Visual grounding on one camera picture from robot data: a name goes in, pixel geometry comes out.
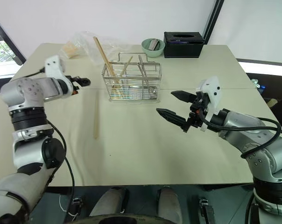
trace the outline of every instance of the black tissue box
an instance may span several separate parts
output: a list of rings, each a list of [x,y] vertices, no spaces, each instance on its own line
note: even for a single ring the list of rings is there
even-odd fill
[[[164,32],[164,57],[199,57],[204,39],[198,32]]]

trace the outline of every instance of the wire basket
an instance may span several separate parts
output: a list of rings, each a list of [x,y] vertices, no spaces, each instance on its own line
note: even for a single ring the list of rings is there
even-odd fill
[[[130,62],[125,73],[120,76],[126,62],[125,56],[138,55],[146,58],[146,62]],[[118,54],[118,61],[110,62],[116,76],[112,76],[104,65],[102,76],[106,84],[110,100],[146,100],[157,101],[162,78],[161,65],[149,62],[145,53]]]

